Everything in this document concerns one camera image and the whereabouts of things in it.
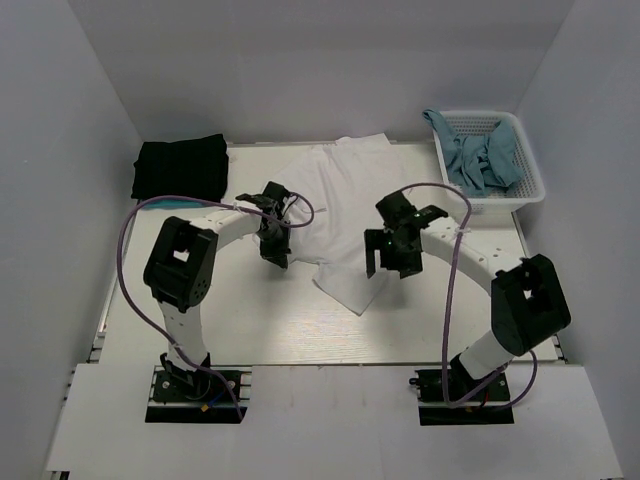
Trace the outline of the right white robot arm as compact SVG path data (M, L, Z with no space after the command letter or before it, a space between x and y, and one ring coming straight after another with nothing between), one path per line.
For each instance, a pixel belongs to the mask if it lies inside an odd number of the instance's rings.
M402 278L423 270L430 255L450 266L443 331L450 331L455 279L463 273L490 299L489 330L456 356L442 355L443 398L448 383L462 401L477 397L514 359L569 326L571 314L553 262L542 254L518 257L483 243L473 232L435 207L364 233L366 274L378 268Z

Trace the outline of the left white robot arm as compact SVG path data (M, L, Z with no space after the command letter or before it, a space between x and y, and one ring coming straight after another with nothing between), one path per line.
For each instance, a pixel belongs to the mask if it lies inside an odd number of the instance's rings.
M177 379L188 398L199 399L211 387L210 355L202 335L200 304L213 278L216 254L247 235L257 235L263 259L288 267L290 223L237 210L217 210L204 217L166 219L143 272L171 337L163 368Z

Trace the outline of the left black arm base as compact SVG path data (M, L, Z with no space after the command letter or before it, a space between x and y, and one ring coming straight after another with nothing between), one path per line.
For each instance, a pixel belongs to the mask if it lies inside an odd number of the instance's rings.
M145 413L148 424L239 425L233 399L214 376L194 389L161 366L154 368Z

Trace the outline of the white t shirt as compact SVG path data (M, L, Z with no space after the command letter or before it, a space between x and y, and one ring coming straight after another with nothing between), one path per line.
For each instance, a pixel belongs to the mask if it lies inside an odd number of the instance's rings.
M375 204L403 187L442 177L433 146L412 153L377 134L309 146L267 179L302 196L286 213L288 220L314 218L291 231L289 265L308 265L309 284L360 316L389 279L384 271L366 276L364 232L382 226Z

